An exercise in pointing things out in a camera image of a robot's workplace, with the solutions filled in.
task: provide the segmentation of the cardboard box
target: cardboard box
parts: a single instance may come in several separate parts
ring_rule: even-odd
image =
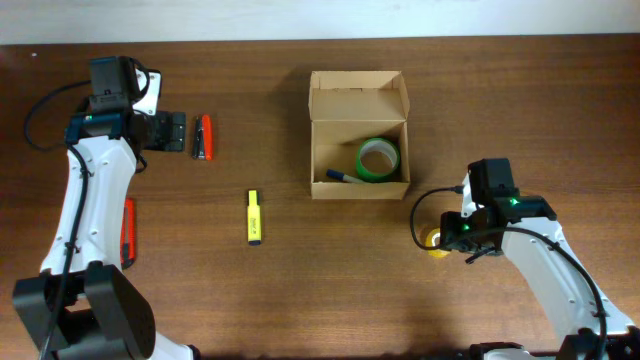
[[[309,89],[311,198],[402,199],[409,188],[409,96],[399,71],[314,71]],[[342,183],[327,169],[357,177],[356,154],[372,137],[396,144],[400,165],[391,182]]]

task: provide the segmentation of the wooden table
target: wooden table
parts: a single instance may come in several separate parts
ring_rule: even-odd
[[[488,341],[556,349],[505,258],[468,266],[411,241],[418,195],[459,183],[483,157],[511,159],[516,184],[549,201],[599,286],[640,321],[638,35],[9,46],[0,47],[1,358],[36,353],[11,291],[37,275],[67,182],[64,151],[31,150],[22,119],[108,55],[162,71],[161,109],[216,118],[214,162],[147,152],[129,189],[139,258],[125,274],[174,340],[212,357],[437,353]],[[378,69],[406,78],[413,186],[404,201],[312,201],[310,72]],[[36,140],[61,140],[87,91],[46,105]],[[259,247],[247,245],[247,189],[263,196]],[[459,203],[434,196],[421,227]]]

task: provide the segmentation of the tape roll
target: tape roll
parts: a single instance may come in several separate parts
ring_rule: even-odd
[[[384,154],[391,162],[391,170],[386,173],[373,172],[362,164],[362,158],[372,152]],[[382,138],[372,138],[360,145],[356,159],[356,171],[360,179],[366,182],[378,183],[388,181],[400,165],[400,152],[398,148],[389,140]]]
[[[438,245],[436,243],[436,240],[438,240],[438,243],[440,242],[440,228],[436,228],[433,229],[429,232],[429,234],[427,235],[427,239],[424,242],[425,245],[427,246],[436,246]],[[429,253],[429,255],[438,258],[438,259],[442,259],[443,257],[449,255],[451,252],[449,251],[445,251],[445,250],[428,250],[427,251]]]

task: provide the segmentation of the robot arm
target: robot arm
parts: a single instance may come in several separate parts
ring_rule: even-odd
[[[92,60],[91,78],[91,112],[75,114],[65,131],[69,181],[53,245],[40,276],[16,283],[14,307],[44,359],[197,359],[197,349],[155,332],[149,303],[121,272],[119,248],[127,188],[137,163],[146,167],[142,149],[182,151],[186,117],[156,113],[160,73],[135,59]],[[90,309],[66,309],[82,297]],[[51,332],[48,319],[57,319]]]
[[[596,335],[600,334],[596,299],[585,277],[559,253],[564,251],[581,266],[555,212],[542,197],[520,196],[507,159],[469,165],[463,186],[461,212],[442,214],[438,251],[474,254],[468,263],[482,255],[505,255],[525,277],[552,323],[562,344],[558,358],[578,359],[591,353],[597,343]],[[517,229],[541,234],[553,246],[530,234],[516,232]],[[607,350],[610,355],[615,354],[611,358],[621,358],[618,352],[627,347],[637,354],[640,337],[633,321],[595,287],[606,313]],[[484,359],[531,358],[526,351],[513,348],[485,347],[482,353]]]

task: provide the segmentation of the marker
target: marker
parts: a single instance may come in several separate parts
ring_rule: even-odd
[[[260,196],[257,190],[249,190],[247,226],[249,245],[260,245],[262,243],[262,229],[260,224]]]
[[[358,179],[358,178],[354,178],[353,176],[349,176],[349,175],[345,175],[343,173],[341,173],[340,171],[335,171],[335,170],[331,170],[331,169],[327,169],[327,176],[330,178],[334,178],[340,181],[344,181],[344,182],[348,182],[348,183],[353,183],[353,184],[364,184],[365,182]]]

